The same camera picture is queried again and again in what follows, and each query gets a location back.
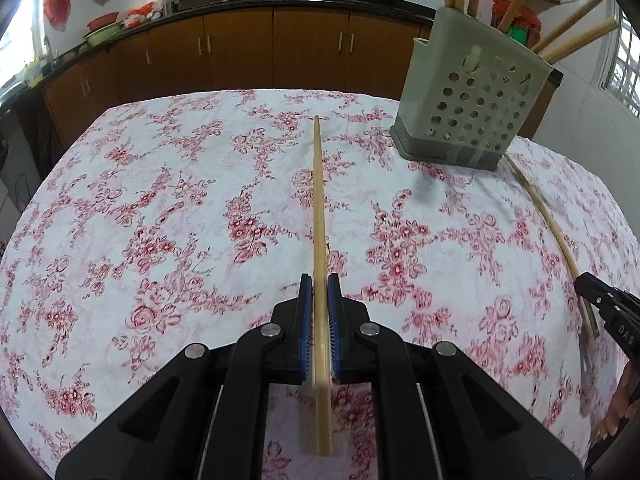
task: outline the pink floral pattern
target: pink floral pattern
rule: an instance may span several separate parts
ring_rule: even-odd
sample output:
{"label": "pink floral pattern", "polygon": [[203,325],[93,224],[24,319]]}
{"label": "pink floral pattern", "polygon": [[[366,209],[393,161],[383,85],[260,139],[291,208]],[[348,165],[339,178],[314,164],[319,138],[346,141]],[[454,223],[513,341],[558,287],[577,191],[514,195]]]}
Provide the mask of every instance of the pink floral pattern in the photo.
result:
{"label": "pink floral pattern", "polygon": [[[407,340],[451,340],[577,456],[623,361],[580,350],[556,241],[510,167],[402,159],[397,104],[323,91],[206,92],[105,112],[28,205],[0,264],[0,406],[49,472],[185,345],[233,343],[312,272],[312,118],[326,251],[345,295]],[[640,246],[602,182],[516,138],[578,268],[640,293]],[[375,480],[370,387],[333,391],[319,463],[306,386],[271,389],[262,477]]]}

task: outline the red plastic bag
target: red plastic bag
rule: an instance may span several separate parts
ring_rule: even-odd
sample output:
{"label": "red plastic bag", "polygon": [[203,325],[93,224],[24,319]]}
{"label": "red plastic bag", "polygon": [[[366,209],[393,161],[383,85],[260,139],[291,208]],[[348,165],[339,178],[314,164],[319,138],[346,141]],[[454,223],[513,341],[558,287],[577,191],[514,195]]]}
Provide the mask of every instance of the red plastic bag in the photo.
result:
{"label": "red plastic bag", "polygon": [[65,31],[66,20],[69,19],[70,12],[71,0],[46,0],[44,2],[44,15],[54,30]]}

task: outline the hole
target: hole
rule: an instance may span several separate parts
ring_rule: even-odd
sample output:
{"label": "hole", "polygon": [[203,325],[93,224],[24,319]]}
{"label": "hole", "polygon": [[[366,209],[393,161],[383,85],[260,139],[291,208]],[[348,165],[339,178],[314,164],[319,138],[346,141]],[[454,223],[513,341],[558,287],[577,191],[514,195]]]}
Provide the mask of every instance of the hole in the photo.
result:
{"label": "hole", "polygon": [[466,73],[472,74],[473,72],[478,70],[478,68],[480,68],[481,53],[482,48],[479,45],[474,45],[471,47],[471,50],[462,61],[462,68]]}

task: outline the utensil holder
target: utensil holder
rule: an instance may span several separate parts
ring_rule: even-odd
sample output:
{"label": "utensil holder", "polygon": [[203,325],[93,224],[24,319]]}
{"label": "utensil holder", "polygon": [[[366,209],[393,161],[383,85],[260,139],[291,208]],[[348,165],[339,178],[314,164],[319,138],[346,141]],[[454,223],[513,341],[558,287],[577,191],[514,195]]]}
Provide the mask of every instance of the utensil holder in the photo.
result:
{"label": "utensil holder", "polygon": [[551,70],[497,29],[440,8],[431,39],[414,39],[390,130],[400,155],[495,170]]}

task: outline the red bowl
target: red bowl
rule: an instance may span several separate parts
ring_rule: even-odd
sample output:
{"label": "red bowl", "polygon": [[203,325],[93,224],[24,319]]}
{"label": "red bowl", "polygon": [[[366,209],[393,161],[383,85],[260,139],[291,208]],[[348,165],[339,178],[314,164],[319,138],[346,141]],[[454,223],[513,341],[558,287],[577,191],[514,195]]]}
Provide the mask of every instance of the red bowl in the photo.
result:
{"label": "red bowl", "polygon": [[100,18],[96,18],[92,22],[87,23],[86,26],[89,27],[91,32],[95,32],[99,28],[103,28],[114,23],[118,19],[118,14],[119,12],[110,12],[109,14],[100,16]]}

